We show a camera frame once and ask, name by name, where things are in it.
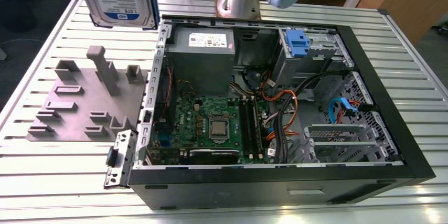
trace expansion slot bracket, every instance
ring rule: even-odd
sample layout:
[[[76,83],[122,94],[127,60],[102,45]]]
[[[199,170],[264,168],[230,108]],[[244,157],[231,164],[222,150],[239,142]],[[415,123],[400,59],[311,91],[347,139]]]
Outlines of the expansion slot bracket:
[[[108,166],[104,189],[128,189],[128,178],[138,133],[132,130],[118,133],[115,145],[110,149],[106,164]]]

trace aluminum workbench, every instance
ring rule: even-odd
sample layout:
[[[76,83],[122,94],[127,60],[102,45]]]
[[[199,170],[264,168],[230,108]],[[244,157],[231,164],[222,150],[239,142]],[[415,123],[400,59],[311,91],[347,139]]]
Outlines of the aluminum workbench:
[[[162,14],[214,16],[214,0],[159,0]],[[350,25],[438,178],[355,204],[151,211],[131,190],[104,190],[112,143],[28,142],[27,130],[58,78],[62,59],[94,67],[90,45],[107,48],[118,69],[150,70],[158,32],[98,28],[72,0],[0,114],[0,220],[103,223],[447,223],[448,92],[392,19],[372,9],[262,4],[263,19]]]

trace cpu socket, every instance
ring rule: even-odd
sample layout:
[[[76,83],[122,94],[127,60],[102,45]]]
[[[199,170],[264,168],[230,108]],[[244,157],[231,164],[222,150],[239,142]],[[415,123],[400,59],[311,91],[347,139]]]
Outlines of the cpu socket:
[[[208,119],[208,138],[215,143],[223,144],[230,139],[230,118],[223,116],[211,116]]]

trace motherboard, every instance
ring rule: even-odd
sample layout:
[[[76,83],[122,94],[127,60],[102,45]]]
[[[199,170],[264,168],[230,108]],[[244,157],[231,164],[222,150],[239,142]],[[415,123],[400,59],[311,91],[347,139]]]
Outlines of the motherboard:
[[[266,130],[260,121],[267,102],[255,98],[180,97],[175,129],[158,133],[159,148],[151,150],[162,165],[214,163],[264,164]]]

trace ram slot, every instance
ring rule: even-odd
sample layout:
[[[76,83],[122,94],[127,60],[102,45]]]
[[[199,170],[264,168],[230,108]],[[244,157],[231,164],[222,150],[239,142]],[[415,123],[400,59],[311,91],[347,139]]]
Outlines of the ram slot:
[[[243,139],[243,152],[244,155],[254,153],[254,131],[251,131],[251,121],[250,121],[251,110],[248,108],[247,101],[240,102],[240,125],[242,125],[242,139]]]
[[[252,98],[252,115],[255,120],[252,122],[255,122],[255,138],[256,138],[256,151],[258,153],[262,153],[262,129],[260,129],[260,119],[259,119],[259,106],[258,106],[258,100],[256,98]]]

